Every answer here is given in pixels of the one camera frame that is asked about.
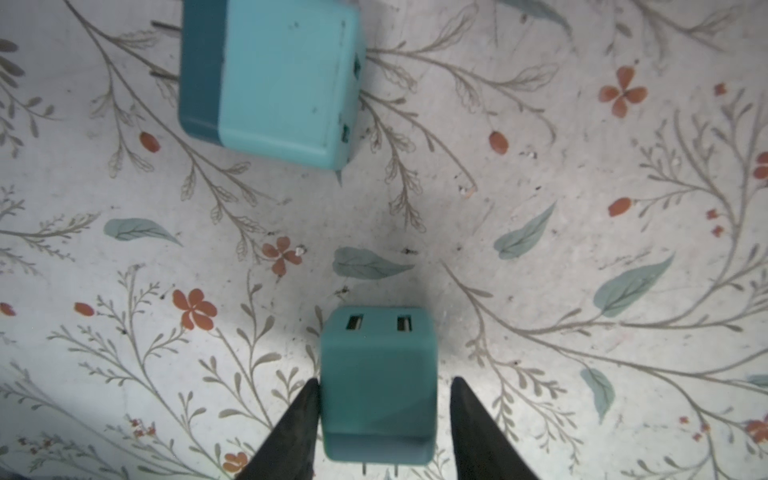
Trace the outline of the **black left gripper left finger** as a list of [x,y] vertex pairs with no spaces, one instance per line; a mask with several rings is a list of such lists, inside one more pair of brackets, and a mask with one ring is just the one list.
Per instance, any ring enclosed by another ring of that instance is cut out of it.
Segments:
[[313,479],[319,419],[320,384],[311,378],[236,479]]

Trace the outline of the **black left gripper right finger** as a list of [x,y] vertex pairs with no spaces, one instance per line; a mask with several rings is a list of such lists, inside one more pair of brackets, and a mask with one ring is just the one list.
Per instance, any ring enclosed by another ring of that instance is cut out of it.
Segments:
[[537,480],[469,384],[451,384],[450,419],[458,480]]

